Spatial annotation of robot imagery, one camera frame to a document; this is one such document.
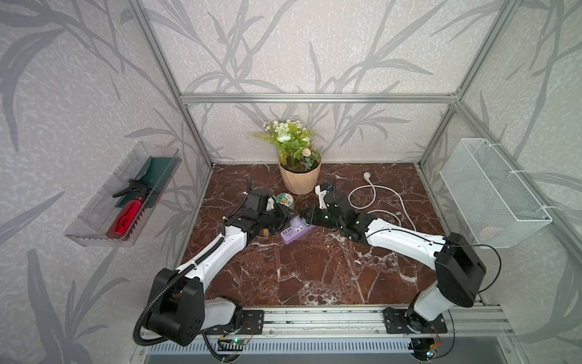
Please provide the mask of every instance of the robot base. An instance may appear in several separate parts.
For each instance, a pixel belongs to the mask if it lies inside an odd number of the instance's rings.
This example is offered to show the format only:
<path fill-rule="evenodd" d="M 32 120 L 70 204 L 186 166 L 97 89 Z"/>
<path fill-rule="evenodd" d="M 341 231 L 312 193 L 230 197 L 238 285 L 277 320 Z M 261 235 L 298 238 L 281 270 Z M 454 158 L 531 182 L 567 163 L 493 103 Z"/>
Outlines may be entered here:
<path fill-rule="evenodd" d="M 387 307 L 384 312 L 384 325 L 386 325 L 387 334 L 419 334 L 408 327 L 404 314 L 407 309 L 395 309 Z M 446 334 L 447 328 L 442 314 L 438 315 L 434 321 L 429 322 L 430 325 L 423 328 L 420 334 L 433 334 L 435 330 L 437 333 Z"/>

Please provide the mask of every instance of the white power cord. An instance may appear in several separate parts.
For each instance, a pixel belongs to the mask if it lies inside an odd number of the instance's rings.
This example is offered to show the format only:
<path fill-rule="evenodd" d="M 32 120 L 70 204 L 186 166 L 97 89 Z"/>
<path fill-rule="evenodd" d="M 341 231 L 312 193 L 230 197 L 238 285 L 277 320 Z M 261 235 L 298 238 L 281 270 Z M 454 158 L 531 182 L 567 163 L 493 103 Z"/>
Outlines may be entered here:
<path fill-rule="evenodd" d="M 370 177 L 372 177 L 372 174 L 370 172 L 365 172 L 364 173 L 364 180 L 366 182 L 369 183 L 369 185 L 364 185 L 364 186 L 360 186 L 360 187 L 356 187 L 354 188 L 350 194 L 347 196 L 347 200 L 349 201 L 350 205 L 355 208 L 356 210 L 363 210 L 365 208 L 368 208 L 370 206 L 372 206 L 372 204 L 374 203 L 374 201 L 376 201 L 376 188 L 383 188 L 386 190 L 390 190 L 392 192 L 394 192 L 394 194 L 396 194 L 398 196 L 398 198 L 400 199 L 400 204 L 402 205 L 402 210 L 404 210 L 404 214 L 406 215 L 406 217 L 408 218 L 408 221 L 410 221 L 410 224 L 412 225 L 414 231 L 416 231 L 416 226 L 414 226 L 414 223 L 412 222 L 412 219 L 410 218 L 410 216 L 408 215 L 408 212 L 406 211 L 406 207 L 404 206 L 404 201 L 402 200 L 402 197 L 400 196 L 400 194 L 398 194 L 398 192 L 394 191 L 393 189 L 391 189 L 390 187 L 386 187 L 386 186 L 379 186 L 379 185 L 375 185 L 372 182 L 370 182 Z M 372 201 L 370 203 L 368 203 L 366 206 L 364 207 L 358 207 L 355 206 L 352 201 L 350 201 L 350 199 L 352 198 L 352 194 L 362 188 L 372 188 L 372 192 L 373 192 L 373 197 L 372 197 Z M 373 210 L 373 211 L 369 211 L 371 213 L 387 213 L 390 214 L 392 216 L 394 216 L 397 220 L 398 220 L 398 226 L 402 226 L 402 223 L 400 221 L 400 219 L 398 218 L 398 216 L 394 215 L 393 213 L 391 213 L 390 211 L 386 211 L 386 210 Z"/>

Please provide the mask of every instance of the purple power strip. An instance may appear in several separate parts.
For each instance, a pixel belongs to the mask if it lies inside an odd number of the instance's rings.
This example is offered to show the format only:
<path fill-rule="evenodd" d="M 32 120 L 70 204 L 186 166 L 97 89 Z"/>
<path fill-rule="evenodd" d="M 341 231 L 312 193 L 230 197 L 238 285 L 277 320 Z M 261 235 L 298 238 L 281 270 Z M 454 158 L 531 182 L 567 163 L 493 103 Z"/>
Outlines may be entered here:
<path fill-rule="evenodd" d="M 300 218 L 299 216 L 295 216 L 291 220 L 290 225 L 291 225 L 290 227 L 286 228 L 281 232 L 281 238 L 283 238 L 283 241 L 286 244 L 289 244 L 292 241 L 299 239 L 299 237 L 315 228 L 315 225 L 308 225 L 305 222 L 305 219 Z"/>

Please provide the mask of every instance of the vent grille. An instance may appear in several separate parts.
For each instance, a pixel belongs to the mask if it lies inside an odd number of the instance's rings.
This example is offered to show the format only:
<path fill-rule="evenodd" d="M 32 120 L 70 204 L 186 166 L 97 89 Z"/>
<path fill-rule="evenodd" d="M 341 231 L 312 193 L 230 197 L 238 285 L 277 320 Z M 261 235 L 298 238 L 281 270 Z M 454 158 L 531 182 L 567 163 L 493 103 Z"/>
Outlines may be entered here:
<path fill-rule="evenodd" d="M 219 351 L 215 340 L 212 343 L 216 352 Z M 244 354 L 340 354 L 340 353 L 409 353 L 408 338 L 324 338 L 324 339 L 293 339 L 293 338 L 253 338 L 243 347 Z M 232 349 L 232 345 L 223 345 Z M 163 342 L 154 345 L 148 351 L 149 355 L 176 354 L 208 354 L 202 339 L 195 339 L 186 347 L 174 342 Z"/>

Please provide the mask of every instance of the white flower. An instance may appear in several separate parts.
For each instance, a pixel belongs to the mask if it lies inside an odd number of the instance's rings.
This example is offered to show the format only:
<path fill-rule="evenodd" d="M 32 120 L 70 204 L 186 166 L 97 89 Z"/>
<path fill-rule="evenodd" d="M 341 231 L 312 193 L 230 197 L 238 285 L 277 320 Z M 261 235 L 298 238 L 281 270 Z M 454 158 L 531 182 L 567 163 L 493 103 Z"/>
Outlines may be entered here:
<path fill-rule="evenodd" d="M 286 142 L 287 140 L 291 140 L 291 135 L 287 133 L 279 133 L 277 140 L 281 143 Z"/>

